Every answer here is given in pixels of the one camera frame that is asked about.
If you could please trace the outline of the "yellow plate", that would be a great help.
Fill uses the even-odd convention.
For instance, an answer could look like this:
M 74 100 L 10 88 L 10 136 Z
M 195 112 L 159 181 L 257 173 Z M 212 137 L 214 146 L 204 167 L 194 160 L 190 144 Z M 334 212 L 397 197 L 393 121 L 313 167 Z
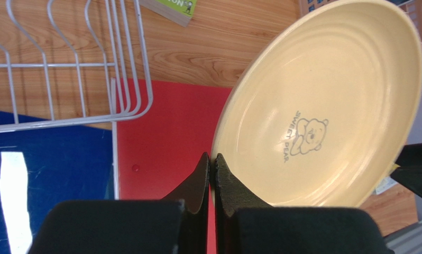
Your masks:
M 406 144 L 422 46 L 388 1 L 335 1 L 251 62 L 216 128 L 212 158 L 272 206 L 360 206 Z

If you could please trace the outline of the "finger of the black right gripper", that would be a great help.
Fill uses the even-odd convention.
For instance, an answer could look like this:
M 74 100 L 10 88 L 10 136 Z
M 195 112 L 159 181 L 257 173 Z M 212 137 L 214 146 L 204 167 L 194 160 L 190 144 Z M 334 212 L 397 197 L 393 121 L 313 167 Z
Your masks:
M 422 198 L 422 143 L 403 147 L 390 177 Z

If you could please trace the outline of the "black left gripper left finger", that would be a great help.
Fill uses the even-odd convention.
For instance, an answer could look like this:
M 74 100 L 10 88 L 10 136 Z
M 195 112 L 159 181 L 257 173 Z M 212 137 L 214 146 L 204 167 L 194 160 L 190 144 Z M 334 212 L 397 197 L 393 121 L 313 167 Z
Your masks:
M 210 158 L 159 200 L 66 201 L 46 216 L 30 253 L 205 253 Z

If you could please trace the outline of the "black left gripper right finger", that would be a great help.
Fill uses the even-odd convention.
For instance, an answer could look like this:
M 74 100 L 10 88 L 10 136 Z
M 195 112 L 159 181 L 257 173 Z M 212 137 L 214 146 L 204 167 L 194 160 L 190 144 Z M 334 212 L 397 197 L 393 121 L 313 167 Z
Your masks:
M 358 208 L 274 207 L 214 164 L 219 253 L 389 253 L 372 217 Z

